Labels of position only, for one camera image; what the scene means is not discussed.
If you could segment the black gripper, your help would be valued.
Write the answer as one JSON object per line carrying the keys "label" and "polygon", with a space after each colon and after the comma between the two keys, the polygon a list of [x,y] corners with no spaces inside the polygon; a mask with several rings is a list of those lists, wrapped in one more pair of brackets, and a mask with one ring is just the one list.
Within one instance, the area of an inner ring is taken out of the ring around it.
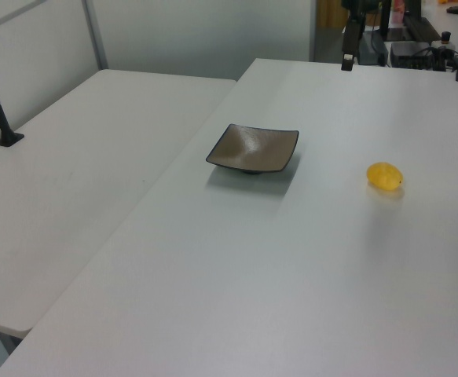
{"label": "black gripper", "polygon": [[342,71],[351,71],[359,44],[359,23],[365,22],[366,14],[375,8],[374,0],[342,0],[341,6],[348,11],[348,22],[343,34]]}

